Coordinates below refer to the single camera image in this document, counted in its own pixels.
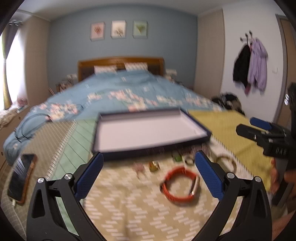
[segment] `purple hoodie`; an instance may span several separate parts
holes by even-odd
[[[248,83],[255,85],[259,90],[264,91],[267,81],[267,64],[266,58],[268,57],[266,49],[259,39],[254,39],[251,50],[251,58],[248,73]]]

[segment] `door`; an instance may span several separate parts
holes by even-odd
[[[223,10],[198,17],[194,91],[211,99],[220,93],[225,53]]]
[[[296,82],[296,33],[286,17],[279,16],[278,20],[280,27],[282,27],[283,30],[284,38],[282,37],[282,39],[284,39],[285,41],[285,43],[283,44],[286,45],[287,69],[284,69],[284,72],[287,71],[287,83],[285,87],[285,92],[282,93],[282,95],[285,95],[287,93],[287,88],[290,86],[290,84],[292,82]],[[291,125],[291,111],[289,106],[286,106],[284,104],[284,101],[281,102],[281,109],[277,120],[277,124],[288,128],[290,128]]]

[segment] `black bag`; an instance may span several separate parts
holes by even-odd
[[[219,96],[213,97],[212,101],[227,110],[236,110],[245,116],[242,110],[241,102],[236,95],[231,93],[220,94]]]

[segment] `framed picture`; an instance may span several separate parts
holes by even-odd
[[[133,22],[134,39],[146,39],[148,37],[148,22],[144,20],[134,20]]]
[[[91,24],[91,41],[98,41],[105,39],[105,23],[92,23]]]
[[[126,21],[112,21],[111,22],[111,38],[124,39],[126,38]]]

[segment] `orange wristband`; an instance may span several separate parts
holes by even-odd
[[[166,183],[172,177],[177,176],[177,175],[185,175],[185,176],[189,177],[193,181],[190,192],[189,192],[189,195],[187,197],[175,197],[172,194],[170,194],[168,189],[167,189]],[[162,182],[160,184],[160,191],[171,202],[180,202],[180,203],[191,202],[194,199],[197,188],[199,186],[199,182],[200,182],[200,177],[196,173],[194,173],[194,172],[192,172],[192,171],[190,171],[188,169],[185,169],[184,166],[181,166],[181,167],[177,167],[177,168],[175,168],[172,171],[167,173],[167,175],[165,176],[164,182]]]

